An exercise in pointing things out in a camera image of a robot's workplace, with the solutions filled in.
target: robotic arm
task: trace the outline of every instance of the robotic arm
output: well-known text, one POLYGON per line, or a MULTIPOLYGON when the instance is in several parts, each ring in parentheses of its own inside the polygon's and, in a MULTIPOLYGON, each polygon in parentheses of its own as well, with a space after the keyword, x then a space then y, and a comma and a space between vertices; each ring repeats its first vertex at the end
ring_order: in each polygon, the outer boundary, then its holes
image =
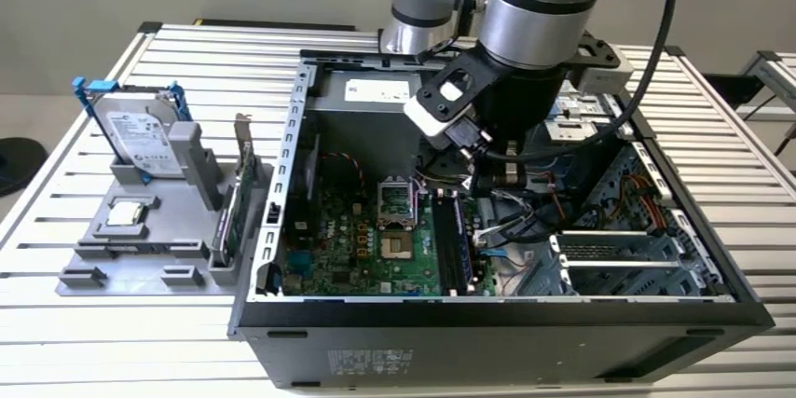
MULTIPOLYGON (((454 38, 454 2, 393 0, 381 51, 417 54, 434 45, 444 47, 454 38)), ((650 62, 614 126, 557 151, 533 154, 522 147, 525 133, 545 119, 566 77, 589 93, 618 93, 632 73, 620 53, 584 32, 596 2, 485 0, 474 47, 452 59, 404 106, 437 149, 452 144, 468 159, 521 163, 584 147, 626 121, 657 66, 674 0, 666 0, 650 62)))

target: wire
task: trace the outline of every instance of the wire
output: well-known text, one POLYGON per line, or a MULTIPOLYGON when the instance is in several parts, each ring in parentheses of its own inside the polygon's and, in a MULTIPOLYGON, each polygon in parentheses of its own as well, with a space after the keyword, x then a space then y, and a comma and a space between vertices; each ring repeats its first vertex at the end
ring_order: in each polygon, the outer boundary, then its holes
POLYGON ((537 153, 524 154, 520 156, 509 156, 506 154, 500 154, 498 152, 489 150, 486 151, 486 158, 509 163, 521 163, 545 158, 556 158, 565 154, 574 153, 576 151, 581 151, 588 146, 604 139, 608 135, 613 134, 613 132, 616 132, 621 125, 624 125, 624 123, 628 122, 630 116, 636 113, 636 110, 638 109, 638 104, 641 103, 641 100, 646 93, 646 88, 649 87, 652 77, 656 73, 657 62, 660 61, 660 55, 664 50, 666 38, 669 37, 669 29, 672 28, 672 19, 674 18, 674 6, 676 0, 665 0, 662 7, 662 16, 660 18, 660 27, 657 28, 656 41, 652 46, 652 53, 649 55, 649 61, 646 62, 646 67, 644 68, 641 79, 638 81, 638 86, 636 88, 636 92, 633 93, 633 98, 630 102, 626 104, 626 107, 624 108, 624 112, 621 112, 620 116, 610 123, 610 125, 605 126, 601 130, 597 131, 594 135, 584 139, 578 144, 562 146, 558 148, 549 149, 546 151, 540 151, 537 153))
POLYGON ((558 158, 552 159, 552 162, 549 162, 544 167, 525 167, 530 170, 546 170, 548 168, 552 168, 556 166, 556 163, 558 163, 558 158))
POLYGON ((754 107, 754 108, 752 109, 752 111, 750 111, 750 112, 746 114, 746 116, 744 117, 744 121, 749 120, 749 117, 750 117, 750 116, 753 116, 754 114, 757 114, 757 111, 758 111, 760 109, 762 109, 762 107, 764 107, 764 106, 765 106, 768 103, 770 103, 770 101, 772 101, 774 98, 776 98, 776 94, 770 95, 770 96, 768 97, 768 99, 766 99, 766 100, 764 100, 764 101, 762 101, 760 104, 757 104, 757 107, 754 107))
MULTIPOLYGON (((621 204, 624 203, 624 200, 625 200, 624 186, 626 185, 625 182, 628 179, 633 182, 633 187, 636 188, 636 190, 641 189, 641 183, 645 183, 646 186, 652 186, 649 181, 645 178, 642 178, 641 176, 636 176, 633 174, 624 175, 620 180, 620 197, 617 199, 617 205, 616 205, 616 208, 613 209, 613 212, 610 212, 610 214, 608 215, 608 219, 614 219, 617 217, 617 215, 620 214, 621 204)), ((656 225, 656 228, 666 227, 665 219, 662 218, 662 214, 660 213, 660 210, 657 209, 657 206, 652 202, 652 200, 648 197, 638 195, 638 202, 641 203, 641 206, 646 210, 646 214, 649 214, 649 219, 652 219, 653 224, 656 225)))
POLYGON ((428 173, 422 172, 420 170, 420 168, 414 168, 414 173, 417 176, 420 176, 426 181, 440 182, 441 184, 449 184, 449 185, 460 185, 461 184, 461 181, 458 179, 456 179, 454 177, 429 175, 428 173))
POLYGON ((506 280, 505 283, 502 283, 502 286, 500 287, 500 295, 505 295, 506 294, 506 286, 509 286, 509 284, 513 281, 513 279, 516 278, 516 276, 520 275, 522 272, 525 272, 529 267, 530 267, 530 264, 526 264, 524 268, 521 268, 513 274, 510 274, 509 279, 506 280))
MULTIPOLYGON (((630 174, 630 178, 634 179, 637 181, 637 183, 645 185, 648 188, 653 188, 652 182, 644 176, 637 175, 637 174, 630 174)), ((644 207, 646 208, 649 217, 656 221, 657 228, 665 228, 666 220, 662 217, 662 213, 660 212, 660 208, 656 206, 653 199, 650 197, 646 197, 646 199, 644 200, 644 197, 641 197, 641 203, 644 201, 646 202, 644 204, 644 207)))
POLYGON ((782 151, 785 151, 786 148, 786 144, 790 143, 790 139, 785 138, 784 141, 780 143, 780 145, 776 147, 776 151, 773 151, 773 155, 778 156, 780 154, 782 154, 782 151))
POLYGON ((345 158, 357 169, 357 175, 360 176, 360 189, 364 191, 364 174, 361 173, 360 163, 345 153, 325 153, 324 158, 345 158))
POLYGON ((566 219, 566 213, 564 213, 564 207, 561 207, 561 202, 558 201, 558 195, 556 195, 556 191, 550 191, 552 194, 552 201, 556 204, 556 209, 558 209, 558 215, 561 216, 561 220, 566 219))

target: hard drive label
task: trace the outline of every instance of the hard drive label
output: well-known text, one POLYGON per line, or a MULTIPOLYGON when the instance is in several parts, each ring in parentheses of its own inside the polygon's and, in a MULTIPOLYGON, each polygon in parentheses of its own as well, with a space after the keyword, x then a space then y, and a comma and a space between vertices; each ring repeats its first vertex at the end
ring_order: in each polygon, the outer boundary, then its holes
POLYGON ((118 111, 105 116, 133 165, 153 176, 180 175, 182 171, 160 120, 149 114, 118 111))

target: aluminum extrusion table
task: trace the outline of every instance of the aluminum extrusion table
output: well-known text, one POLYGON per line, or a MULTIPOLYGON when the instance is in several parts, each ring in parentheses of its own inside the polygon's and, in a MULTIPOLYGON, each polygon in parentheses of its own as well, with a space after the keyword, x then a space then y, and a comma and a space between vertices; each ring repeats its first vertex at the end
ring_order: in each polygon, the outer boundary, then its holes
MULTIPOLYGON (((164 25, 138 33, 108 78, 188 90, 205 147, 233 158, 232 122, 250 115, 274 157, 301 48, 374 51, 372 33, 164 25)), ((622 47, 636 87, 649 49, 622 47)), ((646 398, 796 394, 796 181, 685 57, 664 55, 641 104, 660 145, 776 328, 654 385, 606 388, 340 391, 646 398)), ((230 296, 60 297, 57 274, 110 185, 110 151, 81 115, 0 224, 1 396, 288 396, 248 344, 226 340, 230 296)))

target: metal frame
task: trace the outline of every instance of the metal frame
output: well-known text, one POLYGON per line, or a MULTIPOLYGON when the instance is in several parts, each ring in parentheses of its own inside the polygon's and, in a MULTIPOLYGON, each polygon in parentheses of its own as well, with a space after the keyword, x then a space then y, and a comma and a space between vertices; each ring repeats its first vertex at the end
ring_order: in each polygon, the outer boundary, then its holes
MULTIPOLYGON (((385 56, 369 57, 368 55, 324 55, 322 65, 341 62, 344 67, 356 64, 358 67, 376 66, 381 70, 398 70, 400 63, 386 63, 385 56)), ((302 60, 298 74, 294 78, 294 89, 290 103, 305 105, 312 99, 306 83, 308 79, 320 80, 321 70, 330 70, 332 67, 317 67, 310 71, 313 61, 302 60)), ((418 70, 416 65, 402 70, 418 70)), ((296 118, 300 108, 296 107, 296 118)), ((634 127, 646 127, 642 117, 634 117, 634 127)), ((282 141, 281 158, 278 161, 278 172, 284 172, 288 182, 289 166, 297 140, 297 131, 301 121, 294 126, 286 127, 285 139, 282 141)), ((378 386, 397 385, 446 385, 453 384, 461 377, 466 377, 472 385, 498 384, 500 380, 510 382, 548 383, 549 378, 534 380, 522 372, 541 372, 548 369, 544 358, 532 360, 509 357, 508 364, 494 363, 489 367, 481 364, 470 366, 460 365, 460 371, 452 375, 438 367, 428 363, 433 353, 454 352, 457 346, 468 345, 464 333, 456 331, 458 328, 469 328, 477 333, 482 340, 494 337, 496 327, 512 327, 517 337, 529 344, 541 344, 538 339, 542 327, 549 330, 542 336, 546 349, 550 351, 565 350, 566 339, 558 334, 560 328, 589 328, 589 336, 581 336, 582 343, 589 347, 581 350, 582 363, 572 367, 566 374, 560 373, 561 381, 572 383, 577 381, 652 381, 672 374, 677 367, 690 364, 696 359, 710 355, 724 347, 749 337, 754 332, 762 331, 772 326, 772 320, 765 312, 758 299, 744 280, 742 274, 730 261, 726 250, 720 240, 713 236, 706 226, 704 216, 698 213, 693 199, 688 191, 681 187, 678 178, 670 167, 670 162, 660 156, 654 139, 642 138, 638 157, 644 162, 657 167, 658 177, 664 190, 673 191, 674 202, 688 214, 686 221, 693 221, 697 234, 705 241, 705 246, 712 259, 721 268, 721 275, 726 287, 734 294, 734 303, 728 303, 725 296, 712 297, 712 301, 696 302, 698 309, 693 308, 694 303, 680 303, 681 297, 670 297, 676 300, 658 300, 657 296, 601 296, 598 300, 592 297, 545 297, 545 296, 436 296, 430 297, 396 297, 396 296, 278 296, 264 294, 264 291, 276 293, 278 291, 277 278, 284 275, 274 266, 274 260, 285 258, 285 247, 281 238, 281 215, 285 213, 284 202, 285 186, 274 189, 276 199, 268 199, 268 208, 278 212, 280 217, 268 223, 266 247, 257 247, 252 260, 249 273, 249 289, 238 290, 234 299, 230 332, 242 335, 252 345, 254 354, 266 367, 268 375, 280 387, 300 387, 309 381, 324 387, 340 386, 378 386), (666 330, 660 325, 665 322, 666 330), (434 328, 445 328, 448 337, 437 339, 434 328), (598 346, 605 340, 620 338, 622 332, 634 330, 644 334, 638 335, 637 344, 657 347, 642 353, 636 353, 626 358, 613 359, 614 364, 625 365, 622 368, 600 367, 600 361, 593 358, 596 355, 593 346, 598 346), (406 339, 404 333, 412 330, 413 337, 406 339), (688 336, 681 338, 677 344, 681 347, 669 348, 672 338, 677 335, 686 335, 690 332, 700 334, 702 331, 712 333, 710 337, 701 338, 698 342, 688 336), (328 339, 336 339, 333 349, 328 345, 328 339), (332 372, 333 367, 325 361, 306 362, 312 356, 321 356, 328 350, 342 350, 369 352, 370 348, 392 344, 390 349, 401 352, 416 352, 417 361, 412 364, 413 374, 410 377, 382 377, 368 370, 356 377, 340 377, 332 372), (438 377, 426 377, 418 371, 430 369, 438 377), (504 379, 496 373, 500 369, 504 379)), ((669 263, 660 268, 672 268, 669 263)), ((444 363, 444 356, 434 360, 436 365, 444 363)))
MULTIPOLYGON (((196 119, 209 119, 209 113, 213 114, 212 119, 218 119, 225 110, 233 109, 220 106, 220 102, 234 104, 234 108, 245 109, 253 114, 254 122, 258 121, 253 130, 254 145, 258 145, 268 143, 262 140, 270 137, 266 129, 285 120, 289 93, 285 81, 294 77, 298 49, 370 51, 376 45, 376 35, 370 33, 164 25, 157 39, 150 41, 142 56, 138 55, 140 61, 130 62, 137 47, 129 48, 112 73, 118 73, 126 64, 132 64, 128 72, 136 84, 153 86, 186 76, 192 81, 192 85, 186 86, 188 98, 192 106, 197 106, 194 115, 200 116, 196 119)), ((621 46, 621 50, 637 69, 628 87, 632 90, 638 81, 638 70, 649 57, 649 48, 621 46)), ((796 55, 781 56, 784 59, 796 58, 796 55)), ((729 247, 749 284, 766 302, 777 328, 654 385, 618 384, 609 389, 604 385, 588 385, 549 390, 534 385, 473 389, 462 383, 458 387, 440 389, 440 393, 480 396, 513 396, 520 393, 544 397, 561 393, 578 396, 641 393, 654 398, 658 395, 690 398, 696 394, 721 394, 732 398, 749 395, 785 398, 792 395, 796 389, 792 367, 796 359, 792 336, 796 328, 796 277, 792 275, 796 272, 796 238, 789 237, 796 217, 788 205, 793 204, 793 200, 788 195, 732 193, 742 185, 778 187, 778 181, 762 166, 728 166, 721 164, 721 160, 692 160, 677 153, 681 149, 702 149, 714 154, 748 151, 744 139, 734 136, 732 130, 701 128, 698 125, 705 123, 704 118, 693 120, 684 117, 686 110, 698 113, 700 117, 714 114, 714 108, 704 97, 678 64, 664 55, 641 110, 656 130, 660 149, 676 164, 682 183, 694 195, 716 234, 729 247)), ((276 393, 249 350, 238 350, 236 342, 214 341, 225 333, 222 325, 217 324, 229 316, 229 296, 61 298, 52 292, 57 272, 50 269, 60 269, 64 255, 70 256, 69 249, 54 248, 52 243, 68 241, 73 232, 66 222, 42 222, 33 226, 29 219, 33 216, 42 216, 45 220, 49 216, 76 219, 74 216, 82 215, 66 204, 74 201, 90 203, 88 199, 45 198, 41 193, 69 190, 101 195, 102 182, 80 185, 74 181, 100 180, 102 176, 62 176, 62 172, 73 172, 76 163, 84 164, 80 165, 80 173, 97 173, 94 162, 106 158, 100 156, 100 153, 106 154, 106 149, 97 151, 97 138, 88 138, 88 131, 81 116, 53 150, 8 219, 0 224, 0 240, 6 245, 0 251, 0 271, 4 272, 0 274, 0 290, 4 292, 0 306, 4 323, 9 326, 4 333, 5 344, 10 344, 4 345, 2 350, 13 353, 12 359, 18 364, 0 367, 0 373, 9 375, 4 383, 17 384, 8 391, 34 396, 62 395, 64 392, 141 396, 170 393, 181 396, 190 391, 192 396, 209 397, 228 392, 230 388, 246 396, 276 393), (78 151, 97 155, 77 157, 78 151), (33 234, 48 226, 53 229, 52 234, 33 234), (50 244, 37 249, 12 250, 12 243, 33 241, 50 244), (98 318, 110 315, 117 324, 108 326, 98 318), (80 326, 54 325, 46 316, 77 319, 73 322, 80 322, 80 326), (165 323, 156 334, 145 331, 150 322, 165 323), (144 351, 140 341, 145 342, 144 351), (78 363, 102 363, 106 370, 98 376, 94 368, 72 368, 78 363), (62 383, 49 384, 53 374, 62 383), (162 380, 176 377, 180 380, 162 380)), ((218 148, 226 148, 220 145, 217 131, 209 131, 205 137, 216 152, 218 148)), ((262 147, 265 159, 273 163, 274 150, 270 145, 262 147)), ((394 392, 393 389, 372 391, 374 394, 394 392)), ((400 392, 410 396, 428 394, 428 390, 417 389, 400 392)))

